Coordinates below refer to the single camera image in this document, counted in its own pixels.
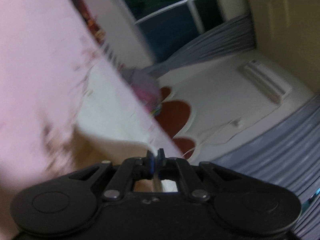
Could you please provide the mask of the white knit sweater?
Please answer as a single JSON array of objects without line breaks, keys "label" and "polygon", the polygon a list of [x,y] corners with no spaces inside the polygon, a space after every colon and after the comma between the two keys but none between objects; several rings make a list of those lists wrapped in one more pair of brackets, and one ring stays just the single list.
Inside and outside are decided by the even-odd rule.
[{"label": "white knit sweater", "polygon": [[78,115],[77,132],[98,152],[99,160],[120,165],[162,148],[166,157],[181,151],[142,106],[133,90],[114,69],[93,67]]}]

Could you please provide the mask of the stack of folded clothes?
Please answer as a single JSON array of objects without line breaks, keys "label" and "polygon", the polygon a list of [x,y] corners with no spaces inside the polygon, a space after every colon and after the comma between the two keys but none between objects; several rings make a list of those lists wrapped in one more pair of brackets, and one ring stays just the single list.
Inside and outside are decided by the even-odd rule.
[{"label": "stack of folded clothes", "polygon": [[123,67],[119,72],[146,110],[153,116],[158,115],[162,107],[158,81],[138,68]]}]

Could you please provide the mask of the red heart headboard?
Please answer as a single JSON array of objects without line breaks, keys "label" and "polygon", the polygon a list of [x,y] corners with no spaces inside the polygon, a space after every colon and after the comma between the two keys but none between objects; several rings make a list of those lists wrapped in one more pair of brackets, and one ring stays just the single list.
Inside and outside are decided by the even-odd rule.
[{"label": "red heart headboard", "polygon": [[172,88],[164,86],[160,89],[160,104],[153,111],[153,116],[163,131],[180,150],[181,157],[188,160],[194,153],[196,141],[178,134],[191,121],[191,105],[183,100],[169,100],[173,95]]}]

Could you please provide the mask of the blue-grey side curtain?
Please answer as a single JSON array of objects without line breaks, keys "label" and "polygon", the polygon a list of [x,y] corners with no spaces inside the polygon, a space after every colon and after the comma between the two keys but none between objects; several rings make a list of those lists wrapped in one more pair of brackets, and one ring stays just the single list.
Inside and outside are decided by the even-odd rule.
[{"label": "blue-grey side curtain", "polygon": [[292,191],[314,202],[298,220],[300,239],[319,239],[319,96],[267,132],[213,163]]}]

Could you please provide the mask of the striped pillow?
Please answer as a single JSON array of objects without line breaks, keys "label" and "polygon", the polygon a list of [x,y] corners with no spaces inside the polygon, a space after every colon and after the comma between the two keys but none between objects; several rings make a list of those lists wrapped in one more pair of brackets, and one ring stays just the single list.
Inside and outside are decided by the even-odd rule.
[{"label": "striped pillow", "polygon": [[121,61],[120,57],[116,54],[115,50],[107,41],[104,41],[101,44],[100,51],[113,68],[120,70],[125,67],[123,61]]}]

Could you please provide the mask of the white air conditioner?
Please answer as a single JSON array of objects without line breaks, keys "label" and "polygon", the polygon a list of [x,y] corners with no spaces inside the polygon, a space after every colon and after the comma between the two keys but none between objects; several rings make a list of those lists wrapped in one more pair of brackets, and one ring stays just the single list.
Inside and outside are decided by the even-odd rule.
[{"label": "white air conditioner", "polygon": [[258,60],[238,67],[239,72],[272,102],[281,105],[292,93],[292,86],[280,75]]}]

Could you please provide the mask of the right grey curtain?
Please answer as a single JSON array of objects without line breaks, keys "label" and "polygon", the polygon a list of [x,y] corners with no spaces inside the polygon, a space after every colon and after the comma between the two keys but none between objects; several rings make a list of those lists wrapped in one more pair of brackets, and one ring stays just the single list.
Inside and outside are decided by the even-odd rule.
[{"label": "right grey curtain", "polygon": [[256,48],[251,13],[233,18],[200,35],[163,62],[142,71],[159,78],[171,70]]}]

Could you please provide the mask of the red patterned blanket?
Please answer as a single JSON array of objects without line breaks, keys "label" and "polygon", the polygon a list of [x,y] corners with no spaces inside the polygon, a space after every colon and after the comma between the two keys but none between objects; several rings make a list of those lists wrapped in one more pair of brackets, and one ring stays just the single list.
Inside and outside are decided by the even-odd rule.
[{"label": "red patterned blanket", "polygon": [[87,28],[89,29],[90,33],[93,35],[94,39],[99,43],[103,44],[105,40],[106,33],[105,31],[100,27],[99,24],[97,24],[96,19],[92,16],[90,13],[86,3],[84,0],[72,0],[74,6],[80,13],[81,17],[83,18],[85,24],[87,25]]}]

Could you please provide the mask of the pink floral bed sheet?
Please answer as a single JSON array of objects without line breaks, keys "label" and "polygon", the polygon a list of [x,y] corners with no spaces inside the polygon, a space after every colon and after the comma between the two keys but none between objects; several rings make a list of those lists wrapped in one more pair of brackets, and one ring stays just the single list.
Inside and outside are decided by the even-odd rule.
[{"label": "pink floral bed sheet", "polygon": [[16,193],[103,161],[77,132],[93,67],[114,69],[71,0],[1,0],[1,239]]}]

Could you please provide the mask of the window with white frame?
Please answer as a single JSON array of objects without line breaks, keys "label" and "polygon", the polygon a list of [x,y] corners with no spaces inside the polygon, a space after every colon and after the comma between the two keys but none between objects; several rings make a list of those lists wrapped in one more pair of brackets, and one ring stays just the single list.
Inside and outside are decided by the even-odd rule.
[{"label": "window with white frame", "polygon": [[113,0],[156,62],[221,25],[219,0]]}]

